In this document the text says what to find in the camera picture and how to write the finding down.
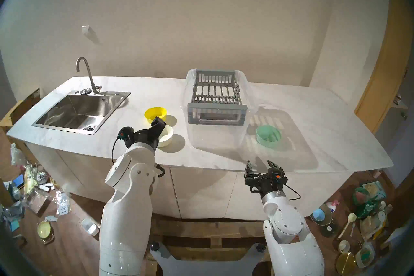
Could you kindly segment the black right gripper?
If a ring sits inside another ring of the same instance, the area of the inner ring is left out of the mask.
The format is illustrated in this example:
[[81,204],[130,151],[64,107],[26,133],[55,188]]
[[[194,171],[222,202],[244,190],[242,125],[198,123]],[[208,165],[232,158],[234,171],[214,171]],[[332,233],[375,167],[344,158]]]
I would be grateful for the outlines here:
[[268,172],[265,174],[254,173],[250,160],[247,161],[244,174],[245,185],[249,186],[251,193],[267,195],[271,192],[282,192],[283,186],[287,184],[288,178],[282,167],[267,160]]

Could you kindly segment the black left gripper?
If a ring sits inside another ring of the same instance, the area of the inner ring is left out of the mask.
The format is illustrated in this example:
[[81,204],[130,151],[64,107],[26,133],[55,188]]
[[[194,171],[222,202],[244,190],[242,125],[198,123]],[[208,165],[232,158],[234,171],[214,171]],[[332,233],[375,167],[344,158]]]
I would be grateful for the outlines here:
[[123,127],[118,132],[118,139],[123,140],[127,148],[130,148],[135,143],[144,143],[156,150],[159,144],[159,137],[165,127],[165,121],[156,116],[148,129],[135,132],[132,127]]

